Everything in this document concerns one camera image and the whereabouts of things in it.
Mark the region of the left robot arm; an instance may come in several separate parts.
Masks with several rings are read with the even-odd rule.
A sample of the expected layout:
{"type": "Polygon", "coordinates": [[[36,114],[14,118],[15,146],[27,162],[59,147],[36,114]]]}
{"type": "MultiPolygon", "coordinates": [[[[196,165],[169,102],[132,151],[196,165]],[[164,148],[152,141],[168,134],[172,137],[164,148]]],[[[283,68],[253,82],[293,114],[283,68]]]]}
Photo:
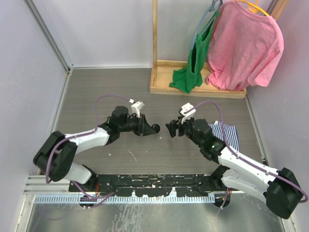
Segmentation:
{"type": "Polygon", "coordinates": [[[47,138],[33,158],[33,163],[47,177],[47,181],[67,179],[78,183],[85,191],[92,191],[98,183],[97,174],[85,165],[73,163],[75,155],[97,146],[115,142],[122,132],[148,136],[160,131],[158,124],[149,125],[144,114],[129,114],[124,106],[117,106],[107,121],[97,129],[76,134],[55,131],[47,138]]]}

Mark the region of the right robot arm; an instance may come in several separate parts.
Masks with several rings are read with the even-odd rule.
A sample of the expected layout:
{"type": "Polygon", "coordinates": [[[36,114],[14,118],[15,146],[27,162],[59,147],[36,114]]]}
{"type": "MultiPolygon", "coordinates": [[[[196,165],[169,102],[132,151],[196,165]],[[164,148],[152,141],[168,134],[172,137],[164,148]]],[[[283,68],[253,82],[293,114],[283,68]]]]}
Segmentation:
{"type": "Polygon", "coordinates": [[[301,202],[304,194],[291,170],[271,168],[228,147],[213,134],[206,120],[191,118],[182,122],[179,118],[166,127],[171,137],[186,136],[206,159],[219,164],[211,175],[216,190],[227,187],[243,191],[264,202],[283,219],[288,219],[301,202]]]}

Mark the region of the blue striped cloth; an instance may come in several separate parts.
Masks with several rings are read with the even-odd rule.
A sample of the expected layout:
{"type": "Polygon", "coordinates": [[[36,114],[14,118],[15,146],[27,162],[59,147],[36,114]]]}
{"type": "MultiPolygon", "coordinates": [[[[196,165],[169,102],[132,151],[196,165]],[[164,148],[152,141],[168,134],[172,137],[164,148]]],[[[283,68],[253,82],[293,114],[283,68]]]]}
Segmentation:
{"type": "Polygon", "coordinates": [[[220,121],[215,121],[209,126],[212,128],[213,135],[222,141],[224,140],[222,127],[224,127],[224,134],[229,146],[239,151],[239,137],[235,126],[222,124],[220,121]]]}

